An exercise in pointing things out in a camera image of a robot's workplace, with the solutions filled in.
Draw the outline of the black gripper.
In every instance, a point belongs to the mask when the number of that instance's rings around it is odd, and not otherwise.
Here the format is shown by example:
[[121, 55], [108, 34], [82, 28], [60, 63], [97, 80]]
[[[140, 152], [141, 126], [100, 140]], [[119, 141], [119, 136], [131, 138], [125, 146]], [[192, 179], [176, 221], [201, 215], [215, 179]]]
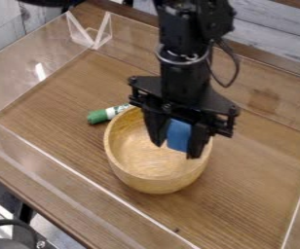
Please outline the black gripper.
[[212, 59], [161, 60], [160, 76], [132, 76], [129, 102], [144, 113], [152, 142], [161, 147], [172, 120], [192, 125], [188, 158], [203, 156], [216, 134], [231, 137], [240, 107], [212, 86]]

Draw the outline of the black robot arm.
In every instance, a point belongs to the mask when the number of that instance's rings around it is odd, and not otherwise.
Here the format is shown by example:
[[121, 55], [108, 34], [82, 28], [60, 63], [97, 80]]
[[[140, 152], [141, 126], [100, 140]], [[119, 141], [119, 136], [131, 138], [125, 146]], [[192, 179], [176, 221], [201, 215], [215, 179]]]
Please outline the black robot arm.
[[159, 76], [129, 78], [129, 103], [143, 110], [151, 141], [203, 155], [216, 135], [233, 135], [240, 107], [216, 92], [215, 47], [239, 58], [224, 40], [236, 10], [228, 0], [153, 0], [160, 20]]

